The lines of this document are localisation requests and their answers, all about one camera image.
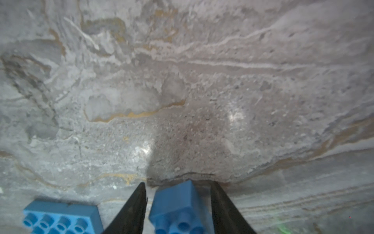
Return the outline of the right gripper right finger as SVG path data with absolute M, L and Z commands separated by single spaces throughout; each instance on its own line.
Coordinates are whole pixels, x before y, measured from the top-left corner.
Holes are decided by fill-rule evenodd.
M 218 182 L 211 183 L 210 192 L 215 234 L 257 234 Z

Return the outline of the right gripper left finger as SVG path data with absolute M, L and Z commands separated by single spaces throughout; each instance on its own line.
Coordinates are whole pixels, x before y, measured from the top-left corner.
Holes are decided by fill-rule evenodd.
M 103 234 L 142 234 L 147 203 L 146 185 L 141 182 Z

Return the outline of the blue lego brick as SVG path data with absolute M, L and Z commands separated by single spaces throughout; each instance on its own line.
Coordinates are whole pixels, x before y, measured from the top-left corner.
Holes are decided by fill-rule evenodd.
M 34 200 L 23 210 L 23 224 L 32 234 L 101 234 L 96 206 Z
M 156 234 L 204 234 L 204 209 L 192 181 L 155 193 L 149 221 Z

